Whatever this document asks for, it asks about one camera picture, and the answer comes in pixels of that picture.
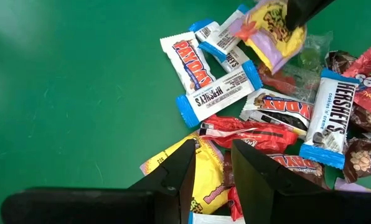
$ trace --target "payday candy bar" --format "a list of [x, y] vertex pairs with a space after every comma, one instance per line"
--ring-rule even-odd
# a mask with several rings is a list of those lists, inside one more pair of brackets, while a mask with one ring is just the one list
[[241, 41], [230, 32], [230, 25], [245, 15], [249, 8], [241, 4], [237, 10], [216, 30], [200, 43], [199, 48], [216, 56], [220, 62], [224, 62], [227, 54]]
[[206, 119], [199, 130], [202, 139], [213, 140], [219, 146], [231, 148], [234, 139], [241, 139], [264, 153], [283, 153], [288, 145], [296, 143], [298, 135], [282, 125], [240, 121], [233, 117]]
[[[189, 28], [190, 31], [195, 32], [195, 35], [199, 41], [204, 42], [206, 38], [212, 33], [212, 31], [219, 29], [217, 22], [211, 19], [205, 19], [192, 24]], [[227, 73], [230, 73], [241, 66], [244, 62], [249, 60], [248, 56], [243, 51], [234, 46], [226, 55], [224, 62], [221, 62], [216, 56], [214, 58], [220, 63]]]
[[301, 157], [343, 169], [343, 143], [359, 83], [355, 78], [346, 78], [328, 69], [321, 72], [310, 127], [299, 153]]
[[343, 173], [348, 183], [371, 175], [371, 139], [353, 138], [349, 141]]
[[[248, 95], [241, 111], [241, 119], [285, 124], [290, 131], [303, 138], [308, 130], [313, 105], [290, 96], [261, 88]], [[265, 114], [270, 120], [262, 119]]]
[[187, 94], [215, 81], [193, 32], [162, 38], [161, 45], [176, 69]]
[[186, 125], [192, 128], [262, 86], [258, 72], [249, 60], [193, 94], [178, 96], [176, 104]]

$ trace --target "candy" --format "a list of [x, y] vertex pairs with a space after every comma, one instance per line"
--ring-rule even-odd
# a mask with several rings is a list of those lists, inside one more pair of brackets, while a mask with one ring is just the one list
[[339, 169], [344, 166], [343, 143], [359, 81], [324, 69], [306, 141], [299, 155]]
[[283, 153], [288, 145], [296, 143], [297, 134], [283, 126], [254, 121], [240, 121], [232, 117], [216, 115], [201, 124], [199, 136], [215, 141], [219, 146], [230, 149], [234, 139], [241, 139], [264, 153]]
[[263, 86], [251, 60], [190, 95], [176, 98], [180, 114], [189, 128]]
[[304, 138], [310, 125], [312, 109], [313, 105], [309, 103], [261, 88], [248, 95], [240, 118], [245, 121], [285, 124], [290, 131]]
[[161, 45], [176, 69], [187, 94], [215, 81], [193, 32], [162, 38]]
[[353, 138], [348, 142], [343, 173], [348, 183], [371, 175], [371, 139]]
[[238, 197], [237, 189], [235, 187], [232, 187], [230, 191], [228, 191], [228, 206], [230, 207], [231, 218], [234, 222], [243, 217], [240, 198]]
[[188, 139], [195, 140], [196, 148], [195, 181], [190, 210], [194, 213], [211, 214], [227, 202], [228, 190], [223, 186], [223, 155], [210, 141], [192, 133], [147, 160], [140, 169], [144, 175], [149, 174]]
[[296, 55], [306, 40], [306, 27], [289, 31], [285, 17], [286, 1], [261, 0], [230, 27], [234, 36], [250, 46], [272, 73]]
[[358, 78], [361, 85], [355, 93], [355, 116], [352, 122], [371, 132], [371, 48], [347, 69], [343, 76]]
[[216, 56], [219, 62], [224, 62], [227, 54], [241, 41], [233, 36], [229, 27], [236, 19], [243, 17], [248, 10], [249, 8], [241, 4], [217, 30], [213, 30], [206, 40], [200, 43], [199, 48]]
[[[217, 29], [219, 29], [218, 23], [211, 19], [196, 22], [189, 28], [190, 31], [195, 32], [195, 35], [201, 42], [204, 42], [212, 31]], [[216, 56], [214, 56], [214, 58], [220, 63], [227, 73], [234, 71], [244, 62], [249, 60], [248, 56], [245, 55], [245, 53], [243, 53], [243, 51], [237, 46], [234, 46], [234, 48], [229, 51], [224, 62], [221, 62]]]

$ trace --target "brown wrapper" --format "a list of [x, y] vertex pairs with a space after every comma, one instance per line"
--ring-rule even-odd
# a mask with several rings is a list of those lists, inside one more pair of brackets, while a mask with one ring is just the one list
[[224, 152], [224, 163], [223, 163], [223, 185], [225, 187], [235, 186], [233, 164], [231, 162], [231, 152]]
[[355, 60], [356, 57], [342, 50], [331, 51], [325, 58], [328, 68], [339, 74], [344, 73]]
[[371, 113], [359, 105], [353, 107], [350, 120], [357, 126], [371, 133]]
[[353, 138], [348, 142], [343, 174], [348, 183], [371, 175], [371, 139]]
[[[267, 155], [279, 162], [281, 165], [285, 166], [289, 170], [297, 173], [298, 175], [304, 177], [307, 180], [325, 188], [329, 189], [325, 182], [324, 167], [315, 161], [309, 159], [303, 159], [300, 156], [291, 156], [284, 154], [271, 154]], [[226, 151], [224, 155], [224, 185], [234, 186], [233, 170], [231, 163], [231, 152]]]

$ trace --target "white candy wrapper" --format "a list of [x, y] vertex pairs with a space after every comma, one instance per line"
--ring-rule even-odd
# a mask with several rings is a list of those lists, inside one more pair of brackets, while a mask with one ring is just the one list
[[187, 94], [215, 81], [193, 32], [162, 38], [161, 45], [176, 69]]
[[313, 116], [299, 155], [343, 169], [343, 144], [359, 81], [328, 69], [321, 72]]
[[235, 222], [230, 216], [204, 215], [190, 212], [189, 224], [245, 224], [245, 220], [239, 218]]
[[261, 88], [248, 95], [241, 111], [243, 120], [285, 124], [304, 139], [310, 125], [313, 105], [275, 91]]
[[230, 25], [237, 19], [243, 17], [249, 8], [241, 4], [237, 10], [216, 30], [200, 43], [199, 48], [206, 50], [216, 56], [219, 62], [226, 60], [227, 54], [241, 41], [230, 32]]
[[[189, 30], [195, 32], [195, 35], [199, 41], [204, 42], [212, 31], [218, 30], [219, 28], [220, 26], [217, 22], [211, 19], [205, 19], [192, 24]], [[224, 62], [221, 62], [216, 56], [214, 56], [214, 58], [220, 63], [227, 73], [234, 71], [244, 62], [249, 60], [248, 56], [238, 46], [234, 46], [234, 48], [229, 51]]]
[[185, 123], [192, 128], [262, 86], [258, 72], [249, 60], [193, 94], [178, 96], [176, 104]]

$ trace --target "green background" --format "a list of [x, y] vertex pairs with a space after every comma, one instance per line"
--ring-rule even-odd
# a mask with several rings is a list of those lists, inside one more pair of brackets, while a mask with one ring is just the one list
[[[207, 17], [221, 23], [242, 2], [253, 5], [0, 0], [0, 204], [28, 187], [125, 188], [140, 179], [140, 164], [192, 131], [159, 38]], [[371, 1], [336, 0], [308, 24], [310, 34], [330, 30], [332, 50], [360, 55], [371, 46]], [[207, 60], [216, 77], [225, 74]], [[237, 116], [244, 102], [219, 114]], [[371, 177], [359, 183], [371, 188]]]

